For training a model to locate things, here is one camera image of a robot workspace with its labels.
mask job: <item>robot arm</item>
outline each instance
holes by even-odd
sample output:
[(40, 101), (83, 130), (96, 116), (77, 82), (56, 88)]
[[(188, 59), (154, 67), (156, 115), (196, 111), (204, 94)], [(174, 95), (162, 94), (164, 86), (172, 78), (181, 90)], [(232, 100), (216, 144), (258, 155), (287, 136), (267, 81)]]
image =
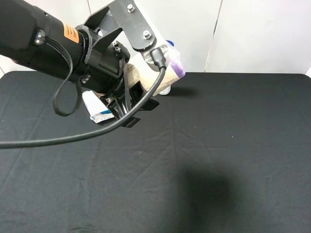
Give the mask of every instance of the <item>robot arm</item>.
[[(159, 71), (159, 78), (148, 92), (143, 90), (140, 83), (128, 88), (126, 64), (130, 54), (120, 42), (114, 42), (122, 31), (150, 68)], [(76, 83), (76, 107), (81, 103), (81, 86), (103, 94), (101, 100), (117, 119), (112, 126), (95, 134), (88, 133), (84, 137), (76, 135), (75, 139), (54, 139), (53, 142), (51, 139), (50, 143), (20, 143), (19, 146), (14, 142), (10, 146), (0, 142), (0, 148), (45, 146), (84, 140), (108, 133), (120, 125), (131, 127), (139, 120), (133, 117), (135, 112), (152, 110), (158, 105), (150, 97), (165, 74), (168, 64), (167, 45), (157, 41), (155, 33), (133, 0), (115, 0), (76, 28), (23, 0), (1, 0), (0, 32), (1, 55), (22, 66), (65, 82), (68, 80)]]

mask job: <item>black cable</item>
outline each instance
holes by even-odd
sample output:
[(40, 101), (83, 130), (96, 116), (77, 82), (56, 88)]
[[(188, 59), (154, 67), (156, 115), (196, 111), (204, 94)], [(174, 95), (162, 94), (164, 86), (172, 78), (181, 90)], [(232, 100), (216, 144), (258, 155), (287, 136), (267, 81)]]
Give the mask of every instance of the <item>black cable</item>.
[(56, 52), (58, 52), (65, 59), (65, 61), (67, 62), (68, 66), (69, 66), (69, 73), (68, 73), (67, 77), (64, 79), (64, 81), (59, 86), (59, 88), (57, 89), (57, 91), (55, 92), (55, 94), (53, 95), (53, 98), (52, 98), (52, 107), (53, 107), (54, 112), (56, 114), (62, 116), (62, 117), (67, 117), (67, 116), (75, 113), (81, 105), (81, 102), (82, 102), (81, 82), (80, 82), (80, 79), (78, 79), (75, 83), (76, 84), (76, 90), (77, 90), (77, 101), (76, 101), (76, 104), (75, 104), (73, 110), (68, 112), (68, 113), (60, 110), (58, 107), (58, 94), (59, 94), (60, 90), (63, 88), (63, 86), (66, 84), (66, 82), (68, 82), (69, 78), (72, 75), (72, 72), (73, 72), (72, 58), (71, 58), (70, 54), (68, 53), (68, 51), (61, 44), (59, 44), (57, 41), (55, 41), (49, 37), (46, 37), (45, 38), (45, 44), (50, 46)]
[[(161, 60), (165, 60), (164, 55), (162, 51), (159, 49), (157, 51), (159, 53)], [(154, 84), (152, 87), (149, 89), (149, 91), (141, 98), (141, 100), (126, 114), (124, 115), (121, 119), (115, 121), (111, 125), (108, 125), (107, 127), (88, 132), (88, 133), (82, 133), (82, 134), (77, 134), (73, 136), (66, 136), (66, 137), (60, 137), (60, 138), (54, 138), (54, 139), (42, 139), (42, 140), (28, 140), (28, 141), (15, 141), (15, 142), (0, 142), (0, 149), (9, 149), (9, 148), (30, 148), (30, 147), (44, 147), (44, 146), (51, 146), (51, 145), (58, 145), (58, 144), (64, 144), (68, 142), (77, 142), (77, 141), (82, 141), (85, 139), (90, 139), (94, 138), (106, 133), (109, 133), (115, 129), (117, 129), (119, 126), (123, 125), (125, 122), (127, 122), (140, 108), (143, 107), (143, 105), (148, 101), (148, 99), (152, 96), (152, 94), (157, 90), (159, 85), (161, 84), (166, 67), (164, 65), (159, 65), (160, 68), (160, 73), (155, 80)]]

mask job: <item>orange label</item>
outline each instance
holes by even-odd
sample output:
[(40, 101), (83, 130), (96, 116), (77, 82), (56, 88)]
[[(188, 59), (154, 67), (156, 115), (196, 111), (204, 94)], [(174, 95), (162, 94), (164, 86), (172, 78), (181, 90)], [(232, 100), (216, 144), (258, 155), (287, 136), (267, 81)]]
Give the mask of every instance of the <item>orange label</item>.
[(69, 40), (72, 40), (73, 42), (79, 43), (79, 34), (77, 30), (75, 30), (73, 27), (69, 26), (66, 23), (63, 24), (64, 24), (64, 36)]

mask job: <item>black fabric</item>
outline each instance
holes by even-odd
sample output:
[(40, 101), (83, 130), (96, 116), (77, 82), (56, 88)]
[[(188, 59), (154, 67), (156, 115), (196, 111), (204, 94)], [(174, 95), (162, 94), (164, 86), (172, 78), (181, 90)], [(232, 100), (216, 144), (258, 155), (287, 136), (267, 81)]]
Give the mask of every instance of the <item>black fabric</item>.
[[(6, 74), (0, 140), (101, 127), (84, 106), (69, 117), (53, 113), (60, 83), (37, 72)], [(157, 99), (131, 129), (1, 150), (0, 232), (311, 231), (307, 76), (188, 73)], [(66, 85), (61, 107), (74, 101), (74, 85)]]

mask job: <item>white backdrop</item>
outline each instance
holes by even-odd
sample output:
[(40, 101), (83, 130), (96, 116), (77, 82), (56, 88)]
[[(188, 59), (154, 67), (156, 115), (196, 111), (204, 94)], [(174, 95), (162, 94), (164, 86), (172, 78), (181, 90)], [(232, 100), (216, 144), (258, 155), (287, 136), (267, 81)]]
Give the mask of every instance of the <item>white backdrop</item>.
[[(83, 23), (90, 13), (111, 1), (27, 0), (71, 26)], [(306, 73), (310, 68), (311, 1), (136, 2), (143, 7), (163, 37), (175, 43), (188, 72)], [(120, 35), (118, 40), (129, 47), (125, 35)], [(1, 70), (6, 73), (27, 69), (0, 56), (0, 76)]]

